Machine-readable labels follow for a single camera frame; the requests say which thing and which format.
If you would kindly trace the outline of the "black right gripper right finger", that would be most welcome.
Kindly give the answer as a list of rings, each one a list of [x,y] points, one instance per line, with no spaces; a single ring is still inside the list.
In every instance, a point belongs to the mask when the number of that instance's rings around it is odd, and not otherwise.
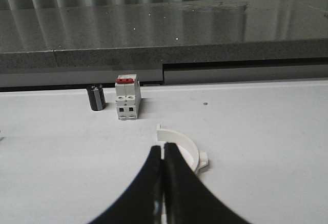
[[[164,150],[167,223],[248,223],[200,181],[175,143]]]

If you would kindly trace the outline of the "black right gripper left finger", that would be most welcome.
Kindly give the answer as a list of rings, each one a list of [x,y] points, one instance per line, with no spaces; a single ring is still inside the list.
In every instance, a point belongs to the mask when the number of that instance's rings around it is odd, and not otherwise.
[[[91,223],[161,223],[162,199],[161,147],[152,146],[131,184]]]

